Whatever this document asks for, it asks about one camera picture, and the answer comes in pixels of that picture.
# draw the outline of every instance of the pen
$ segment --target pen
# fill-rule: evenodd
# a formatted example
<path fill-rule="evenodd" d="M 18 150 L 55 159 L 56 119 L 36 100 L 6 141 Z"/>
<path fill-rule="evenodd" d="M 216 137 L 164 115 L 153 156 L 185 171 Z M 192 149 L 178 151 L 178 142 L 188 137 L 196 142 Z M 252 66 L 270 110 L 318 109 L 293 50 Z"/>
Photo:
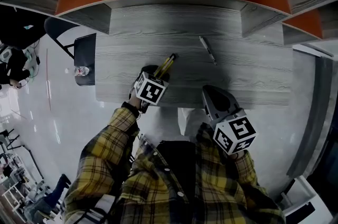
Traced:
<path fill-rule="evenodd" d="M 204 48 L 207 50 L 207 52 L 209 53 L 210 58 L 213 60 L 213 64 L 217 65 L 216 59 L 213 56 L 213 54 L 211 53 L 211 48 L 208 46 L 208 44 L 206 43 L 205 39 L 200 36 L 200 41 L 202 43 L 202 45 L 204 46 Z"/>

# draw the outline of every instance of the wrist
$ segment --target wrist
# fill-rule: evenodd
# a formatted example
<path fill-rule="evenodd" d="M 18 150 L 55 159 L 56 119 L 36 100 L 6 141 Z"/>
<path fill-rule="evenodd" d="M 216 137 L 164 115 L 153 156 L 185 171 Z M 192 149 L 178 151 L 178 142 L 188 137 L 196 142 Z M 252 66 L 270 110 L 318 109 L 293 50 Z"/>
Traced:
<path fill-rule="evenodd" d="M 137 110 L 141 108 L 141 100 L 136 97 L 135 98 L 131 97 L 128 101 L 128 104 L 134 106 Z"/>
<path fill-rule="evenodd" d="M 136 118 L 139 116 L 139 112 L 138 112 L 137 107 L 130 104 L 129 102 L 124 102 L 121 107 L 129 109 L 134 114 L 134 116 Z"/>

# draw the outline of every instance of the plaid shirt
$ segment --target plaid shirt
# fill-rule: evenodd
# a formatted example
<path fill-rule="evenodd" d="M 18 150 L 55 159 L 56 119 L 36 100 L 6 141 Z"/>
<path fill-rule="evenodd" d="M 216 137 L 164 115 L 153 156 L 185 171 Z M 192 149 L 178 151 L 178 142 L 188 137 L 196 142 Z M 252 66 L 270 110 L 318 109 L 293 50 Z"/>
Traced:
<path fill-rule="evenodd" d="M 283 212 L 258 185 L 249 153 L 236 161 L 224 157 L 206 124 L 196 136 L 191 219 L 191 204 L 175 175 L 144 137 L 130 172 L 138 133 L 133 112 L 116 109 L 109 125 L 81 153 L 77 178 L 64 200 L 65 222 L 72 223 L 72 215 L 94 208 L 109 194 L 116 197 L 110 209 L 112 223 L 285 223 Z"/>

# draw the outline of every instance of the gray wood grain tabletop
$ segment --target gray wood grain tabletop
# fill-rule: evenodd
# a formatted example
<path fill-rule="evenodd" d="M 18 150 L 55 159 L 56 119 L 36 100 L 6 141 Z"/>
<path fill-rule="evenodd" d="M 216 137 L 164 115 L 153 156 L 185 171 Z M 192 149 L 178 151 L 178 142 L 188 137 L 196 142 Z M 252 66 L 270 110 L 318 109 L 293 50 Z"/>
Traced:
<path fill-rule="evenodd" d="M 210 44 L 215 66 L 199 41 Z M 123 102 L 140 69 L 179 55 L 160 106 L 202 107 L 202 86 L 229 90 L 243 108 L 288 105 L 293 51 L 241 37 L 240 12 L 192 5 L 113 9 L 110 35 L 98 34 L 96 97 Z"/>

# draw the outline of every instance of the shiny floor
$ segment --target shiny floor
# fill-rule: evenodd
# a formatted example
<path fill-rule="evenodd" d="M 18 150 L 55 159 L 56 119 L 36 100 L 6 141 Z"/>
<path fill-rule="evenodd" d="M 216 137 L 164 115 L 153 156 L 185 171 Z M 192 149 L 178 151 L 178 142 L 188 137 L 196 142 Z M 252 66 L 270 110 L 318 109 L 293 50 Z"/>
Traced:
<path fill-rule="evenodd" d="M 89 33 L 90 29 L 76 27 L 59 40 L 67 45 Z M 41 64 L 33 81 L 20 90 L 0 91 L 0 116 L 4 127 L 14 127 L 20 134 L 18 143 L 32 151 L 45 182 L 54 188 L 62 173 L 74 180 L 81 150 L 121 103 L 98 102 L 94 86 L 79 87 L 72 74 L 73 60 L 47 35 L 40 40 L 38 54 Z M 249 111 L 260 134 L 250 152 L 259 183 L 272 196 L 288 181 L 286 172 L 303 137 L 312 100 L 314 58 L 294 52 L 294 59 L 289 107 Z M 138 121 L 142 133 L 150 129 L 155 110 L 150 108 Z"/>

